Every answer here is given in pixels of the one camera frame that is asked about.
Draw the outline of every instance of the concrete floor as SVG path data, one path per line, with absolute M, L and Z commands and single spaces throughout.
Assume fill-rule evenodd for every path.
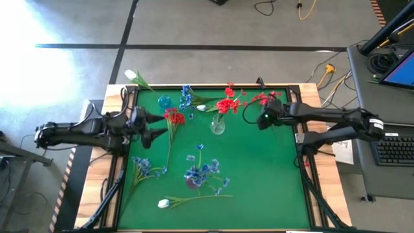
M 369 39 L 380 29 L 369 0 L 319 0 L 306 21 L 297 18 L 296 1 L 279 0 L 270 17 L 254 10 L 258 1 L 229 0 L 218 7 L 208 0 L 141 0 L 128 44 L 205 44 L 347 46 Z M 0 76 L 0 129 L 12 144 L 34 132 L 46 121 L 77 121 L 84 101 L 102 99 L 116 58 L 116 49 L 33 49 L 35 43 L 119 44 L 132 0 L 36 0 L 0 3 L 5 27 Z M 311 5 L 305 1 L 304 11 Z M 149 83 L 304 82 L 315 66 L 331 52 L 247 52 L 199 50 L 126 50 L 117 83 L 127 83 L 126 69 L 139 69 Z M 334 79 L 349 70 L 347 55 L 330 61 L 337 68 Z M 313 82 L 324 70 L 318 70 Z M 329 94 L 331 84 L 320 92 Z M 341 87 L 334 103 L 342 106 L 356 93 Z M 354 101 L 349 107 L 356 107 Z M 31 139 L 23 148 L 36 151 Z M 43 193 L 27 200 L 25 210 L 15 215 L 11 229 L 46 231 L 52 217 L 68 151 L 51 152 L 50 168 L 33 165 L 26 192 Z M 354 226 L 369 230 L 412 232 L 414 201 L 381 199 L 359 203 L 364 184 L 359 175 L 341 174 L 343 189 Z

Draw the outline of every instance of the wooden table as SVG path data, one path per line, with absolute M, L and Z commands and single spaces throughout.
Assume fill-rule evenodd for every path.
M 312 107 L 320 107 L 320 99 L 318 90 L 314 83 L 290 83 L 291 85 L 299 85 L 301 91 L 302 102 L 309 104 Z M 273 83 L 271 85 L 286 85 L 286 83 Z M 121 110 L 122 100 L 120 98 L 120 89 L 124 85 L 108 85 L 105 94 L 105 101 L 103 103 L 102 112 L 111 112 Z M 327 130 L 323 122 L 309 122 L 309 131 L 324 132 Z M 332 153 L 330 146 L 323 146 L 322 151 Z M 91 159 L 94 159 L 105 153 L 101 148 L 94 148 Z M 338 169 L 336 167 L 335 158 L 330 155 L 319 153 L 315 156 L 318 177 L 323 197 L 327 200 L 334 212 L 341 218 L 341 220 L 351 225 L 347 204 L 343 195 L 342 185 Z M 115 174 L 118 174 L 122 163 L 122 158 L 118 158 L 117 168 Z M 82 193 L 78 215 L 76 218 L 75 227 L 82 226 L 88 218 L 94 213 L 100 204 L 100 190 L 102 181 L 109 175 L 109 167 L 111 165 L 111 156 L 103 157 L 89 166 L 85 186 Z M 112 226 L 115 199 L 110 204 L 109 213 L 107 216 L 107 226 Z M 318 214 L 318 205 L 312 197 L 312 205 L 315 213 L 316 224 L 321 225 L 320 215 Z

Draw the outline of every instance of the computer monitor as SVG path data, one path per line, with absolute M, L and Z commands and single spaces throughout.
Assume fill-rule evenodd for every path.
M 414 89 L 414 49 L 409 50 L 385 73 L 381 84 Z

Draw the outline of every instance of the white tulip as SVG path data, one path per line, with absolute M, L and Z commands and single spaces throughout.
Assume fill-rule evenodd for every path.
M 197 106 L 197 110 L 199 110 L 199 111 L 205 111 L 206 110 L 206 106 L 205 105 L 198 105 Z
M 163 199 L 161 201 L 158 202 L 158 207 L 159 208 L 167 208 L 169 207 L 169 200 L 168 199 Z
M 134 78 L 136 78 L 136 74 L 132 70 L 126 70 L 125 76 L 127 76 L 127 78 L 129 78 L 130 80 L 133 80 Z

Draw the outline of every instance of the green table surface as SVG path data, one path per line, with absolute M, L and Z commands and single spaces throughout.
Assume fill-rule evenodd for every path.
M 282 93 L 278 98 L 287 102 L 285 89 L 266 89 Z M 246 96 L 240 100 L 249 102 L 259 94 L 260 89 L 246 89 Z M 223 88 L 196 89 L 200 96 L 222 97 Z M 174 106 L 179 105 L 180 89 L 160 89 L 155 92 L 140 91 L 137 104 L 152 113 L 161 114 L 157 102 L 161 95 L 168 95 Z M 247 124 L 242 110 L 225 116 L 226 129 L 222 135 L 214 135 L 210 124 L 217 112 L 206 113 L 195 110 L 193 120 L 177 130 L 170 156 L 168 172 L 158 179 L 142 181 L 127 201 L 133 177 L 132 157 L 148 158 L 152 167 L 166 164 L 168 156 L 168 133 L 155 140 L 145 150 L 140 140 L 131 143 L 126 170 L 124 195 L 122 197 L 119 230 L 184 230 L 184 229 L 306 229 L 309 228 L 308 213 L 303 194 L 300 171 L 293 165 L 296 156 L 294 131 L 292 127 L 272 127 L 258 130 L 256 125 Z M 252 104 L 246 110 L 246 117 L 255 120 L 261 106 Z M 166 121 L 150 125 L 151 128 L 166 128 Z M 220 162 L 219 177 L 231 179 L 221 195 L 184 203 L 176 208 L 159 208 L 158 201 L 165 196 L 197 197 L 198 191 L 186 186 L 186 170 L 197 165 L 199 151 L 196 145 L 204 144 L 202 163 Z M 196 161 L 187 161 L 187 155 L 196 156 Z M 209 183 L 218 188 L 219 180 Z M 212 189 L 201 186 L 201 195 L 214 195 Z

